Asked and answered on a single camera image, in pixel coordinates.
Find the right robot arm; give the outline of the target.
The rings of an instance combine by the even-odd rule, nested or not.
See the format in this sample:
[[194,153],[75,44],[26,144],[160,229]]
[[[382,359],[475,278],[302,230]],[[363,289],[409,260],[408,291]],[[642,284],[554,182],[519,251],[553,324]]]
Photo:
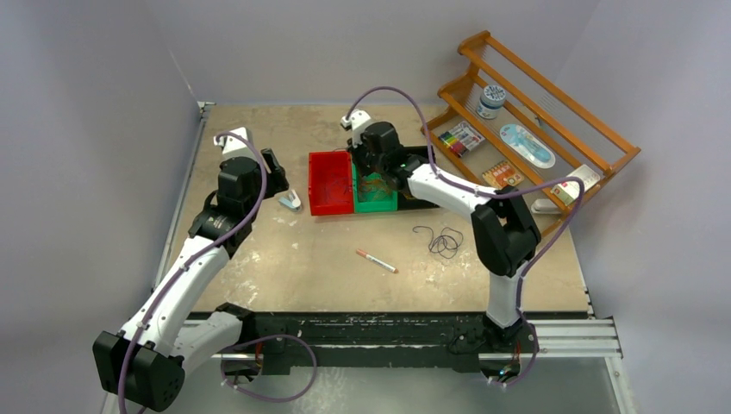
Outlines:
[[514,344],[525,322],[520,310],[522,278],[536,256],[540,231],[519,191],[495,190],[460,179],[410,153],[389,122],[349,116],[347,150],[362,175],[377,173],[393,190],[462,216],[472,226],[478,258],[490,275],[484,339],[496,350]]

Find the green plastic bin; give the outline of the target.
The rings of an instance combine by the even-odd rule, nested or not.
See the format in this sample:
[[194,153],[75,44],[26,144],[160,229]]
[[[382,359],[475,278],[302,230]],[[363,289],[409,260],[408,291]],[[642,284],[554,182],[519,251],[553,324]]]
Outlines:
[[361,177],[355,165],[352,164],[352,174],[355,213],[381,213],[397,210],[397,192],[392,190],[377,172]]

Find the black plastic bin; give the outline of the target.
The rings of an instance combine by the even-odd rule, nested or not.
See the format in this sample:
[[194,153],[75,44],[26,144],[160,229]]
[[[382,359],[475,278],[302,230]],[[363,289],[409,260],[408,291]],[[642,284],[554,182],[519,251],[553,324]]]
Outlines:
[[[424,146],[407,146],[406,152],[409,155],[417,155],[421,156],[422,158],[428,157],[428,147],[426,145]],[[437,209],[439,207],[438,204],[431,203],[427,200],[419,199],[419,198],[413,198],[408,195],[404,195],[402,193],[399,193],[397,195],[397,211],[407,211],[407,210],[429,210],[429,209]]]

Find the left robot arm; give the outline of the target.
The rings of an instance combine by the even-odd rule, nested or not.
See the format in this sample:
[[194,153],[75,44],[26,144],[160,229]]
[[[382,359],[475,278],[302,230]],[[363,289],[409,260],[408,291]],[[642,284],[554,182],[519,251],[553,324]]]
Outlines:
[[252,233],[263,200],[287,191],[285,169],[265,148],[226,150],[218,187],[193,220],[178,258],[149,299],[116,332],[103,331],[92,345],[102,388],[121,404],[165,411],[186,376],[218,351],[252,349],[257,330],[242,316],[214,311],[185,329],[193,305]]

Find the red plastic bin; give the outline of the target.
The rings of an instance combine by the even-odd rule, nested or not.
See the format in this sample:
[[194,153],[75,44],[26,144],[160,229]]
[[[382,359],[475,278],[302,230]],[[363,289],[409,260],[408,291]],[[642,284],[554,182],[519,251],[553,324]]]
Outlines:
[[312,216],[354,213],[352,162],[348,152],[309,153],[308,197]]

